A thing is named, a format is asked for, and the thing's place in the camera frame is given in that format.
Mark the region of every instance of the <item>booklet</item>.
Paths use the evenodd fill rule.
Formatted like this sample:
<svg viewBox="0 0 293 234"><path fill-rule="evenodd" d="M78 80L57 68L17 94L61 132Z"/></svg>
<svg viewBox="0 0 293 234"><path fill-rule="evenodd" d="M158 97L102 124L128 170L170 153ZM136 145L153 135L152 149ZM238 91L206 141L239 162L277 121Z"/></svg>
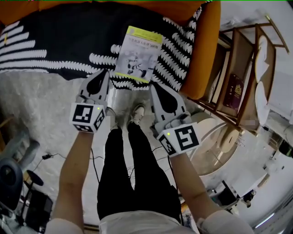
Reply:
<svg viewBox="0 0 293 234"><path fill-rule="evenodd" d="M157 64L162 42L161 34L129 26L115 74L148 83Z"/></svg>

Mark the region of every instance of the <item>black cable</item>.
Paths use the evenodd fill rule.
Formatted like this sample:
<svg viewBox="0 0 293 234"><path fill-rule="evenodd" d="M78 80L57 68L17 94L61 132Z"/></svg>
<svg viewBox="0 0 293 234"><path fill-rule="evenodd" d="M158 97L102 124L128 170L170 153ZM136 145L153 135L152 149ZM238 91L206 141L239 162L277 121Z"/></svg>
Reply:
<svg viewBox="0 0 293 234"><path fill-rule="evenodd" d="M267 132L270 132L270 133L273 133L273 132L271 132L270 131L270 129L268 128L268 127L264 127L264 126L261 126L265 131L267 131Z"/></svg>
<svg viewBox="0 0 293 234"><path fill-rule="evenodd" d="M59 153L56 153L56 154L52 155L52 157L54 157L55 155L59 155L61 158L64 158L64 159L66 159L66 157L62 156L62 155L61 155L61 154L59 154Z"/></svg>
<svg viewBox="0 0 293 234"><path fill-rule="evenodd" d="M159 147L156 147L156 148L154 148L153 150L152 150L152 152L154 152L156 149L159 149L159 148L161 148L162 146L159 146Z"/></svg>
<svg viewBox="0 0 293 234"><path fill-rule="evenodd" d="M134 167L133 167L132 172L131 172L131 174L130 174L130 176L129 176L129 179L131 178L131 175L132 175L132 173L133 173L133 170L134 170Z"/></svg>
<svg viewBox="0 0 293 234"><path fill-rule="evenodd" d="M166 156L166 157L162 157L162 158L158 159L157 162L160 161L160 160L162 160L162 159L165 159L165 158L167 158L167 157L168 157L168 156Z"/></svg>
<svg viewBox="0 0 293 234"><path fill-rule="evenodd" d="M61 158L64 158L64 159L66 159L66 157L62 156L62 155L61 155L61 154L59 154L59 153L52 155L52 157L53 157L53 156L55 156L55 155L59 155ZM94 156L93 156L92 158L90 158L90 160L95 160L95 159L98 159L98 158L104 159L104 158L103 158L103 157L101 157L101 156L97 156L97 157L95 157L95 158L94 158Z"/></svg>
<svg viewBox="0 0 293 234"><path fill-rule="evenodd" d="M172 166L171 166L171 162L170 162L170 157L169 157L169 155L168 155L168 163L169 163L170 169L171 169L171 171L172 171L173 178L174 178L174 180L175 180L175 177L174 177L174 173L173 173L173 169L172 169ZM178 194L179 191L178 191L178 187L177 187L176 181L175 181L175 185L176 185L176 190L177 190L177 194ZM181 209L180 209L180 218L181 218L181 225L184 226L183 215L182 215Z"/></svg>
<svg viewBox="0 0 293 234"><path fill-rule="evenodd" d="M40 163L43 161L44 159L41 159L40 162L38 163L38 165L35 167L35 169L33 169L33 172L38 168L38 166L40 165Z"/></svg>
<svg viewBox="0 0 293 234"><path fill-rule="evenodd" d="M93 160L92 160L93 167L94 167L95 172L96 172L97 180L98 180L98 182L99 182L99 184L100 184L100 180L99 180L98 173L97 173L97 169L96 169L96 165L95 165L95 159L98 158L98 157L100 157L100 158L103 158L103 157L98 156L98 157L95 158L95 156L93 155L92 148L91 148L91 152L92 152L92 159L93 159Z"/></svg>

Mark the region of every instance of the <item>wooden shelf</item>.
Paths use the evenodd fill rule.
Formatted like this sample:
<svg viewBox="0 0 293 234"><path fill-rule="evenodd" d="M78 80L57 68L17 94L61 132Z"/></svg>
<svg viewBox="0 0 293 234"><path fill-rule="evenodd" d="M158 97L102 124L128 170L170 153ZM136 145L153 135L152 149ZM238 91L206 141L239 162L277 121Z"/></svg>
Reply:
<svg viewBox="0 0 293 234"><path fill-rule="evenodd" d="M223 104L225 96L228 92L228 84L230 75L234 74L243 82L247 74L247 70L253 54L253 44L238 30L233 30L232 47L230 51L228 67L226 70L222 89L217 101L216 111L227 114L228 116L236 118L238 110L225 106Z"/></svg>
<svg viewBox="0 0 293 234"><path fill-rule="evenodd" d="M228 49L224 48L222 45L220 45L220 44L217 45L216 54L215 54L210 78L209 78L209 81L206 86L205 94L201 98L201 100L209 101L210 90L214 84L214 81L218 78L219 74L222 73L222 69L224 66L227 51L228 51Z"/></svg>
<svg viewBox="0 0 293 234"><path fill-rule="evenodd" d="M275 65L276 65L276 48L274 44L270 41L269 37L265 34L262 28L259 25L255 26L255 55L258 52L259 47L259 38L265 36L267 38L267 57L266 63L269 64L267 71L263 74L261 81L264 84L265 95L267 100L270 98L271 87L274 80ZM253 59L252 69L250 73L249 82L247 85L247 91L244 95L243 105L240 108L239 116L236 122L237 126L242 126L243 128L250 131L257 131L260 122L257 117L256 106L255 106L255 89L257 86L255 78L255 58Z"/></svg>

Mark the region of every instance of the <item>black and white blanket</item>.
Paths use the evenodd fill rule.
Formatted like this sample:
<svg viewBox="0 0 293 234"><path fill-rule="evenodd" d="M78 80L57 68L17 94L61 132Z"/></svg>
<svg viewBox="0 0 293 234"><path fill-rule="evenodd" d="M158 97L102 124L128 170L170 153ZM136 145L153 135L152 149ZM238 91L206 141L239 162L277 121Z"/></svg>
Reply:
<svg viewBox="0 0 293 234"><path fill-rule="evenodd" d="M156 12L114 2L64 4L34 12L3 30L0 73L58 73L71 80L108 69L116 88L147 90L148 84L114 73L126 30L134 26L163 35L152 79L178 91L188 72L204 5L185 27Z"/></svg>

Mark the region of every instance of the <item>orange cushion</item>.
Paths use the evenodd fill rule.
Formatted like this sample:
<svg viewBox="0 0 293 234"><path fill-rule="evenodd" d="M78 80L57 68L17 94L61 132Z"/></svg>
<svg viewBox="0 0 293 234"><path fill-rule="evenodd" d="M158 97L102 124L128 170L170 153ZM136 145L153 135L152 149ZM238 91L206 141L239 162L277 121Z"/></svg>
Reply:
<svg viewBox="0 0 293 234"><path fill-rule="evenodd" d="M205 93L216 54L220 20L221 3L214 1L206 5L197 22L189 72L180 89L191 99L199 99Z"/></svg>
<svg viewBox="0 0 293 234"><path fill-rule="evenodd" d="M138 5L170 18L179 25L185 25L194 12L206 1L117 1Z"/></svg>
<svg viewBox="0 0 293 234"><path fill-rule="evenodd" d="M0 1L0 21L12 24L17 20L38 11L38 1Z"/></svg>
<svg viewBox="0 0 293 234"><path fill-rule="evenodd" d="M39 1L39 10L45 10L57 6L59 4L66 3L83 3L83 2L92 2L92 1Z"/></svg>

